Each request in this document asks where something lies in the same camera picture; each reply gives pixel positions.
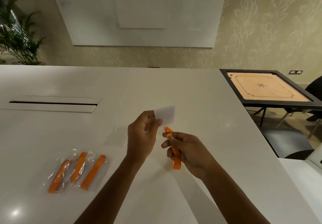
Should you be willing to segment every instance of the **patterned wallpaper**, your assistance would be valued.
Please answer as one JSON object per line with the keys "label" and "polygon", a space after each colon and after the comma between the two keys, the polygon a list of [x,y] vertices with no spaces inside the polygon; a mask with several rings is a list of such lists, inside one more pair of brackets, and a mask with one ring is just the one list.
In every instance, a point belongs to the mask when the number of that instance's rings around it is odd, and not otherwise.
{"label": "patterned wallpaper", "polygon": [[74,47],[55,0],[22,0],[24,11],[46,36],[40,59],[48,65],[304,70],[322,75],[322,0],[225,0],[213,49]]}

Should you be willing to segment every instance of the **plastic pry tool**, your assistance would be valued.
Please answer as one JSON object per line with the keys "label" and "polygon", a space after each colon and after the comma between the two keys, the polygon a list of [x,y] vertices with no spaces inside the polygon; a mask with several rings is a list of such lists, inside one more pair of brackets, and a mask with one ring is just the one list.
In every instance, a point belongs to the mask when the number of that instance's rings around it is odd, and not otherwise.
{"label": "plastic pry tool", "polygon": [[87,153],[82,152],[79,157],[77,164],[75,166],[74,172],[71,175],[70,182],[75,182],[78,180],[78,178],[81,176],[83,170],[84,170],[84,164],[85,164],[85,159],[86,159]]}
{"label": "plastic pry tool", "polygon": [[58,172],[56,173],[54,180],[51,182],[51,185],[49,186],[48,193],[55,193],[57,192],[57,189],[59,185],[61,184],[62,180],[64,179],[65,172],[68,169],[69,164],[71,163],[71,160],[65,160],[62,165],[60,166]]}
{"label": "plastic pry tool", "polygon": [[95,165],[93,166],[93,168],[91,169],[91,171],[88,173],[87,177],[81,184],[80,186],[81,189],[84,189],[84,190],[88,189],[88,186],[91,184],[94,177],[96,176],[97,171],[99,170],[99,168],[102,166],[104,162],[105,162],[105,155],[101,154],[101,156],[96,161]]}
{"label": "plastic pry tool", "polygon": [[[171,132],[173,132],[169,127],[165,127],[164,130],[166,131],[166,137],[171,135]],[[175,161],[173,161],[172,168],[176,170],[181,169],[181,156],[180,156],[180,151],[174,146],[171,146],[173,153],[175,154]]]}

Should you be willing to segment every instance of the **person's left hand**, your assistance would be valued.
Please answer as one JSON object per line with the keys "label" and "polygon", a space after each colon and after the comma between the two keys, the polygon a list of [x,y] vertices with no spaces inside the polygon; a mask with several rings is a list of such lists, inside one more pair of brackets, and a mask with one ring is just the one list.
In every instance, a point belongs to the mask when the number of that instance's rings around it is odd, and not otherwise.
{"label": "person's left hand", "polygon": [[162,123],[162,119],[155,120],[153,110],[140,114],[127,128],[126,157],[131,161],[143,163],[153,149],[156,132]]}

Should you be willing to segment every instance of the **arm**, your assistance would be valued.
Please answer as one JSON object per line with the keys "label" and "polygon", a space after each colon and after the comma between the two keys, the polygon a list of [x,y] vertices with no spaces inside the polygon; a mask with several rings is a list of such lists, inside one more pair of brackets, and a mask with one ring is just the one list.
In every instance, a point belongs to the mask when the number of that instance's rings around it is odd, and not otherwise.
{"label": "arm", "polygon": [[75,224],[114,223],[134,177],[153,149],[161,124],[153,111],[145,111],[128,126],[127,155]]}
{"label": "arm", "polygon": [[[270,224],[196,136],[173,132],[161,146],[180,149],[181,161],[203,181],[228,224]],[[175,160],[171,147],[167,156]]]}

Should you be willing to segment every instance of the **carrom board frame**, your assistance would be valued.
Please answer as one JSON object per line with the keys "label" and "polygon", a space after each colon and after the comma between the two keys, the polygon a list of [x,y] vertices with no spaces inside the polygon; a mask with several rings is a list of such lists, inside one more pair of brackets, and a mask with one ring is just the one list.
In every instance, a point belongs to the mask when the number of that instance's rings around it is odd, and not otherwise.
{"label": "carrom board frame", "polygon": [[[305,89],[301,88],[299,85],[288,79],[285,75],[278,71],[269,71],[269,70],[235,70],[235,69],[219,69],[232,90],[235,92],[240,102],[245,107],[263,107],[263,108],[293,108],[293,109],[316,109],[322,110],[322,101],[317,99],[315,96],[307,92]],[[252,100],[244,99],[240,94],[238,89],[235,87],[234,83],[231,81],[231,78],[227,75],[227,72],[231,73],[266,73],[277,75],[285,83],[293,87],[300,94],[305,96],[311,101],[301,102],[301,101],[278,101],[278,100]]]}

